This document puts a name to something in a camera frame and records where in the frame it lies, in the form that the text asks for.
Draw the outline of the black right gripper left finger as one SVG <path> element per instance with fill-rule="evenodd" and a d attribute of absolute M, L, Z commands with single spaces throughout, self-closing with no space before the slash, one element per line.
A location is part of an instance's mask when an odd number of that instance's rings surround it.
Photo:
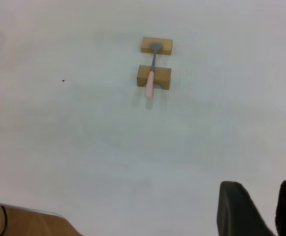
<path fill-rule="evenodd" d="M 242 184 L 223 181 L 220 184 L 217 210 L 220 236 L 272 236 Z"/>

